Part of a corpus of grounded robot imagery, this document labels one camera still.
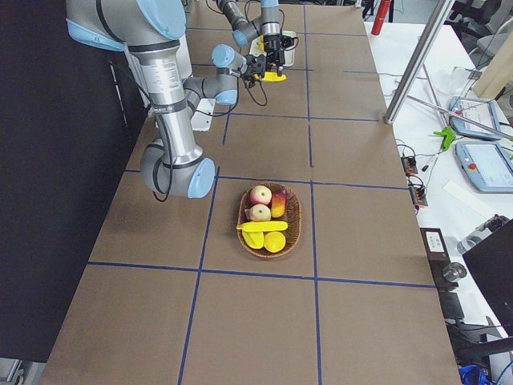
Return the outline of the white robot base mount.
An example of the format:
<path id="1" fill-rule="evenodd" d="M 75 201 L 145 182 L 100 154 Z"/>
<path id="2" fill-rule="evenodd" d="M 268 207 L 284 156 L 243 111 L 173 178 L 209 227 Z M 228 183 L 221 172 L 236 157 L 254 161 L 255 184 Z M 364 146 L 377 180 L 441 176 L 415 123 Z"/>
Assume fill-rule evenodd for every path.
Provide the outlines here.
<path id="1" fill-rule="evenodd" d="M 201 99 L 191 119 L 194 132 L 207 132 L 212 124 L 216 101 L 214 99 Z"/>

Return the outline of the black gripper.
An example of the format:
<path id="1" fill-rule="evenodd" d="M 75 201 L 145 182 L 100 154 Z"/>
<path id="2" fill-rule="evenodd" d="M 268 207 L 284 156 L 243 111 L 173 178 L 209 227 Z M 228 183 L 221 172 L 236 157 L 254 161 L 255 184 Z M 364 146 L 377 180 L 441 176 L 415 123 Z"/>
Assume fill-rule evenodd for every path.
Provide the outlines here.
<path id="1" fill-rule="evenodd" d="M 267 64 L 274 64 L 277 76 L 283 75 L 285 52 L 281 46 L 279 34 L 265 34 L 263 36 Z"/>
<path id="2" fill-rule="evenodd" d="M 254 87 L 265 77 L 266 56 L 246 55 L 244 59 L 244 68 L 240 70 L 241 78 L 246 87 Z"/>

